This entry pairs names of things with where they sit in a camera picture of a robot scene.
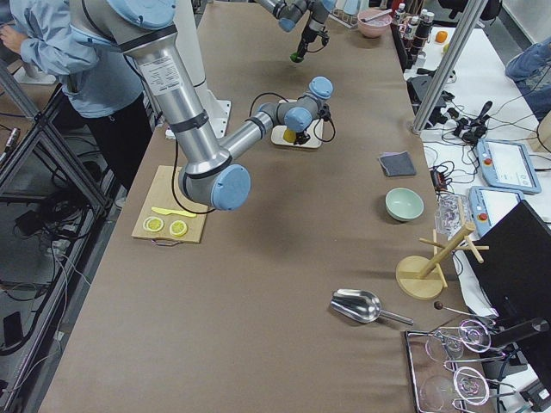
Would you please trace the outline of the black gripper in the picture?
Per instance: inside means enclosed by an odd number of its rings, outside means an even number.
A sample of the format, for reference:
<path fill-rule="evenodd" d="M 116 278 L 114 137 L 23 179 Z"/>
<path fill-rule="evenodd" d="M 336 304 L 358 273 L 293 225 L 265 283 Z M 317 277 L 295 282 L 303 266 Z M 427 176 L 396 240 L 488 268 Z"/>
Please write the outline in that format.
<path fill-rule="evenodd" d="M 309 27 L 304 28 L 300 38 L 300 43 L 297 48 L 298 59 L 303 59 L 305 57 L 305 55 L 309 52 L 309 45 L 313 43 L 317 38 L 321 39 L 321 48 L 316 50 L 316 52 L 319 52 L 328 44 L 328 32 L 325 30 L 325 27 L 316 30 Z"/>
<path fill-rule="evenodd" d="M 299 133 L 296 133 L 297 145 L 322 145 L 328 140 L 324 139 L 324 123 L 330 118 L 330 111 L 327 104 L 323 104 L 321 109 L 316 114 L 316 117 L 311 122 L 309 127 Z"/>

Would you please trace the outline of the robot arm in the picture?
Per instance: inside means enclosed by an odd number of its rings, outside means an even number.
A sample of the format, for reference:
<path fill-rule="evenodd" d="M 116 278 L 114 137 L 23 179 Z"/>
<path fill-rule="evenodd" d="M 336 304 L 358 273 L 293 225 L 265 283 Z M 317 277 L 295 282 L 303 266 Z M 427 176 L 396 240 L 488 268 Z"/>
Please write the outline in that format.
<path fill-rule="evenodd" d="M 295 63 L 301 63 L 305 55 L 310 52 L 309 45 L 318 37 L 321 39 L 321 48 L 316 52 L 325 48 L 330 40 L 330 36 L 325 28 L 325 23 L 334 10 L 336 1 L 330 0 L 296 0 L 296 1 L 270 1 L 260 0 L 257 4 L 265 8 L 272 16 L 276 18 L 280 28 L 289 33 L 302 16 L 307 12 L 310 13 L 306 26 L 304 27 L 300 43 L 297 50 L 291 54 L 290 59 Z"/>
<path fill-rule="evenodd" d="M 209 120 L 196 22 L 189 2 L 72 1 L 74 39 L 132 58 L 164 113 L 188 163 L 179 174 L 183 194 L 218 210 L 234 210 L 246 201 L 251 178 L 234 161 L 274 127 L 301 133 L 327 108 L 333 86 L 315 77 L 294 102 L 266 103 L 233 134 L 221 137 Z"/>

